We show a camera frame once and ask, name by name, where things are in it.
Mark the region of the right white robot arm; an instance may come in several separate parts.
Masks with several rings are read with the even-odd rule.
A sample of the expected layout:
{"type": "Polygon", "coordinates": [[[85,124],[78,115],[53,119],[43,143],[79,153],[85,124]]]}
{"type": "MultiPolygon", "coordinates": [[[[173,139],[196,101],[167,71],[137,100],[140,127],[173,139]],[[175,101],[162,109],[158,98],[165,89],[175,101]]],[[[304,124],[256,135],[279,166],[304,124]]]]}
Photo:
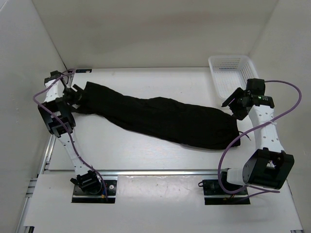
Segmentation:
{"type": "Polygon", "coordinates": [[[229,107],[233,117],[243,120],[249,117],[252,128],[242,133],[253,132],[256,150],[242,168],[218,170],[218,188],[224,194],[236,186],[259,186],[279,190],[285,183],[293,165],[294,157],[285,152],[276,130],[274,101],[265,95],[266,81],[248,79],[246,88],[237,88],[222,104],[229,107]]]}

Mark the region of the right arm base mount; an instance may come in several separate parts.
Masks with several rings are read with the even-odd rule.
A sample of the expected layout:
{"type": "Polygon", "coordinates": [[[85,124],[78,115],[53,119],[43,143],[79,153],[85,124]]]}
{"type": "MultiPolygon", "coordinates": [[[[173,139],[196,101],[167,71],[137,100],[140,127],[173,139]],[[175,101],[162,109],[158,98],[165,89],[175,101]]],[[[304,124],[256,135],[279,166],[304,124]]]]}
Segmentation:
{"type": "Polygon", "coordinates": [[[248,191],[228,194],[221,189],[218,180],[202,180],[198,186],[203,189],[205,205],[249,205],[248,191]]]}

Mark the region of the black trousers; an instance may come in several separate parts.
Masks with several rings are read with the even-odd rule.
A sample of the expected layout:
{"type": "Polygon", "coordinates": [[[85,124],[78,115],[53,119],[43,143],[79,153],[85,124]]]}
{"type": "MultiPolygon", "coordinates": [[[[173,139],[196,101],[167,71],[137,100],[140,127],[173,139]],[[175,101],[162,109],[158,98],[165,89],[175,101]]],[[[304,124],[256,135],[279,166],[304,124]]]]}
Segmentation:
{"type": "Polygon", "coordinates": [[[224,150],[240,134],[237,120],[216,108],[139,99],[92,82],[83,90],[77,113],[102,116],[128,131],[207,150],[224,150]]]}

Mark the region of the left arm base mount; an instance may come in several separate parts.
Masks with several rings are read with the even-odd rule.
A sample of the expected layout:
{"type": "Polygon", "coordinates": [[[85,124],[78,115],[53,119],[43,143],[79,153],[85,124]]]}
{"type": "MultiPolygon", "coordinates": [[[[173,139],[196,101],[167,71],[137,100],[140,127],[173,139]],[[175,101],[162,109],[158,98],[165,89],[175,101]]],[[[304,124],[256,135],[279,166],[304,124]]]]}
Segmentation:
{"type": "Polygon", "coordinates": [[[104,182],[94,171],[71,178],[74,184],[72,203],[114,204],[117,192],[117,177],[104,179],[104,182]]]}

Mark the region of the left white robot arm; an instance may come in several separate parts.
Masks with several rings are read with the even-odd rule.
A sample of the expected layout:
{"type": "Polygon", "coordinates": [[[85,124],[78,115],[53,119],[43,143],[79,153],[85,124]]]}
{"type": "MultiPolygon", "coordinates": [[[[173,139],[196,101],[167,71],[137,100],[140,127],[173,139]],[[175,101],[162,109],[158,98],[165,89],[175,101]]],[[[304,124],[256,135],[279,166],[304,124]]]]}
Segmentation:
{"type": "Polygon", "coordinates": [[[91,194],[101,191],[102,182],[95,169],[78,152],[74,128],[76,126],[70,107],[61,95],[61,88],[68,90],[63,75],[44,80],[45,89],[33,96],[38,110],[50,134],[54,135],[65,148],[73,165],[76,177],[70,181],[91,194]]]}

